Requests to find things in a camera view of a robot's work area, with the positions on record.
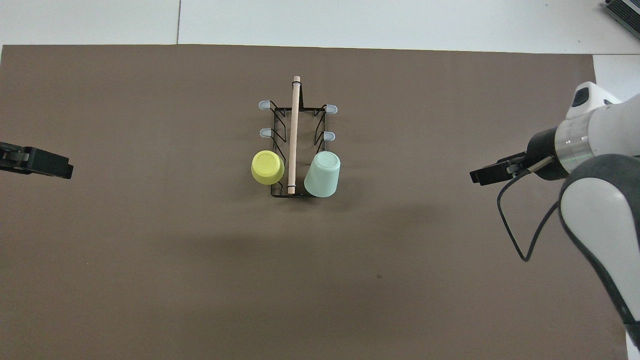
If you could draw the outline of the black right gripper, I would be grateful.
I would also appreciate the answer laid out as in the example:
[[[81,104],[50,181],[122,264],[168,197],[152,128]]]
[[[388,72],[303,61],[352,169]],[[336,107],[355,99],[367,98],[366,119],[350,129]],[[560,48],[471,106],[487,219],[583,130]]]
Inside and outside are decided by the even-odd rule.
[[[560,164],[555,148],[555,136],[557,127],[536,133],[531,137],[526,146],[526,152],[515,153],[499,159],[496,165],[488,165],[469,173],[471,182],[480,186],[487,186],[494,183],[509,182],[523,169],[526,162],[526,169],[535,166],[542,160],[551,157],[551,162],[541,167],[535,173],[547,181],[565,179],[569,173]]]

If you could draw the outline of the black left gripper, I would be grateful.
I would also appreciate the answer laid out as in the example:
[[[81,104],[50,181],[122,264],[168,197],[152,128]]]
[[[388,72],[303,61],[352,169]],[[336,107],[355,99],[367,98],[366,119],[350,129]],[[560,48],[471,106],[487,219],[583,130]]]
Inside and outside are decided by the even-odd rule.
[[[23,164],[30,159],[30,170]],[[71,179],[74,166],[68,157],[32,146],[26,150],[24,146],[0,142],[0,170],[8,173],[37,173],[44,176]]]

